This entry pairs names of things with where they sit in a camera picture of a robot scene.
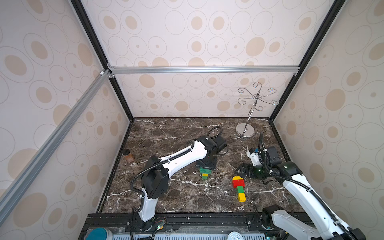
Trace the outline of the green long lego brick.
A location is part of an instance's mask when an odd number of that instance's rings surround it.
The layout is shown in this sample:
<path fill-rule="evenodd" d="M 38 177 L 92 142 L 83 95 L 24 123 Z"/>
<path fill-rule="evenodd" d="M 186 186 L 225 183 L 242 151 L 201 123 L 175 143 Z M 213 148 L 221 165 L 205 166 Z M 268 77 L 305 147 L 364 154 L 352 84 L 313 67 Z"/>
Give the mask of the green long lego brick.
<path fill-rule="evenodd" d="M 200 168 L 200 173 L 201 173 L 201 174 L 211 174 L 211 173 L 212 173 L 212 170 L 210 170 L 210 169 Z"/>

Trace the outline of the red long lego brick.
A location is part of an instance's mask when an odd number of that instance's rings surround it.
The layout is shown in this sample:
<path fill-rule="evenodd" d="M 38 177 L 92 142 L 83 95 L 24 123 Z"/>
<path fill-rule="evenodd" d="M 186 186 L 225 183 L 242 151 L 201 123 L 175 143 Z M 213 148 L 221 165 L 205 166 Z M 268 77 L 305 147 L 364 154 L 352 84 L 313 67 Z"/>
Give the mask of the red long lego brick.
<path fill-rule="evenodd" d="M 233 179 L 232 184 L 234 189 L 237 187 L 245 187 L 245 181 L 243 179 Z"/>

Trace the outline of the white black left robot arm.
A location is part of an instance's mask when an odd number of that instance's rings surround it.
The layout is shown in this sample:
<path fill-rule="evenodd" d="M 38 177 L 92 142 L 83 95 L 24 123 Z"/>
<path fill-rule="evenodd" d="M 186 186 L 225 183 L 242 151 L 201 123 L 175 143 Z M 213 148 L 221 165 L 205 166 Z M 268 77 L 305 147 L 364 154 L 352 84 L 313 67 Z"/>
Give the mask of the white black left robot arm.
<path fill-rule="evenodd" d="M 217 155 L 226 147 L 227 142 L 223 137 L 203 135 L 174 154 L 161 158 L 151 156 L 145 169 L 130 182 L 131 190 L 141 197 L 138 214 L 142 222 L 148 222 L 155 216 L 158 198 L 167 192 L 172 175 L 194 162 L 199 167 L 214 170 Z"/>

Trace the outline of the yellow square lego brick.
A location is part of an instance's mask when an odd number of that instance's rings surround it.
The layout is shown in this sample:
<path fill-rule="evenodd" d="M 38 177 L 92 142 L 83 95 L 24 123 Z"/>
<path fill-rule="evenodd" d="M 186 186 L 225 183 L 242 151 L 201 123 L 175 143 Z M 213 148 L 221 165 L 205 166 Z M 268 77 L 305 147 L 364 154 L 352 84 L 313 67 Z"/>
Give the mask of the yellow square lego brick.
<path fill-rule="evenodd" d="M 246 196 L 245 196 L 245 193 L 238 193 L 238 201 L 240 203 L 243 203 L 246 201 Z"/>

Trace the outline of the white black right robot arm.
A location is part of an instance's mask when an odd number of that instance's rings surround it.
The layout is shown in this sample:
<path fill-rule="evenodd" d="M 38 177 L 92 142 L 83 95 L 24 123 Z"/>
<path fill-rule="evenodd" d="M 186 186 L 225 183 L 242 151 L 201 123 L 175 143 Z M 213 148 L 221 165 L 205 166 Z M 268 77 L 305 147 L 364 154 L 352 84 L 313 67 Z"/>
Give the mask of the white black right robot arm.
<path fill-rule="evenodd" d="M 291 216 L 282 207 L 272 205 L 263 208 L 261 224 L 264 229 L 279 228 L 297 240 L 364 240 L 366 238 L 360 229 L 349 227 L 329 208 L 293 162 L 272 166 L 240 164 L 235 172 L 240 177 L 259 180 L 276 179 L 293 195 L 314 224 L 311 227 Z"/>

